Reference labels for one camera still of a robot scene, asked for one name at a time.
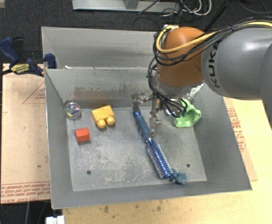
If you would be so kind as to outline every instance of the gray carpet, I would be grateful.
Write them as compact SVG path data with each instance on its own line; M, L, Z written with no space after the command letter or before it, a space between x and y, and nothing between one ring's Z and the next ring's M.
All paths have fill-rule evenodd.
M213 8L211 13L207 16L197 18L193 15L186 15L185 19L178 19L176 16L172 18L161 18L159 15L150 13L137 14L133 12L73 11L72 0L5 0L5 8L0 8L0 41L6 36L21 36L25 39L25 55L28 57L34 53L34 56L37 59L42 56L42 26L157 31L168 22L179 22L180 26L192 26L204 29L224 1L225 0L212 0ZM272 0L253 2L240 1L244 6L254 11L272 11ZM234 0L216 21L213 28L232 25L234 22L241 19L258 15L260 14L243 9L237 0ZM4 62L8 62L8 59L0 53L0 71L1 64ZM2 79L0 77L0 91L1 90ZM24 223L26 207L26 203L0 206L2 223ZM28 213L29 224L37 223L43 207L43 217L52 216L54 214L50 209L50 204L44 206L44 203L42 202L31 203Z

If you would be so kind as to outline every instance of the red cube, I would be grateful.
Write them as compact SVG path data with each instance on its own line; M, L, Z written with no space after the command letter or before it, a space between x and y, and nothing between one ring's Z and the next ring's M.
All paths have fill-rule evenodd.
M76 140L77 142L83 142L90 140L90 133L88 128L81 128L75 130Z

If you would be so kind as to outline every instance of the yellow toy block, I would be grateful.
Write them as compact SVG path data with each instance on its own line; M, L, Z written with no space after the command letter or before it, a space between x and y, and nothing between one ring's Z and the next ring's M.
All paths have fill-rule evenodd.
M91 118L100 129L106 127L106 124L113 125L115 123L114 113L109 105L91 111Z

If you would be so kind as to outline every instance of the yellow cable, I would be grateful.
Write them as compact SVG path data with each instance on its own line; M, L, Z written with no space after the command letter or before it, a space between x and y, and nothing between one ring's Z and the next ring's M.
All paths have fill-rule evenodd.
M249 23L246 23L246 24L243 24L242 26L249 26L249 25L262 25L262 26L267 26L267 27L271 27L272 28L272 23L270 22L265 22L265 21L252 21L252 22L249 22ZM179 51L183 48L186 48L188 46L191 46L193 44L196 44L198 42L201 42L201 41L204 41L206 40L207 38L209 38L210 36L212 36L213 34L216 33L215 32L211 32L211 33L208 33L208 34L204 34L203 36L199 37L199 38L196 38L186 44L183 44L183 45L180 45L178 47L175 47L175 48L171 48L171 49L162 49L160 47L160 40L161 38L163 37L163 35L165 34L165 32L169 29L174 29L176 28L175 26L167 26L165 27L161 32L160 34L158 35L157 39L156 39L156 48L157 50L160 52L160 53L163 53L163 54L167 54L167 53L171 53L171 52L175 52L175 51Z

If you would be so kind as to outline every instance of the green plastic object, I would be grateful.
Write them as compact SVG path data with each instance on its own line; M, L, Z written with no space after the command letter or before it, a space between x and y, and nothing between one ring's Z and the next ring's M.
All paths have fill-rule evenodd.
M174 124L176 127L190 127L198 121L201 117L200 110L197 110L188 100L184 100L187 103L187 109L184 116L176 118Z

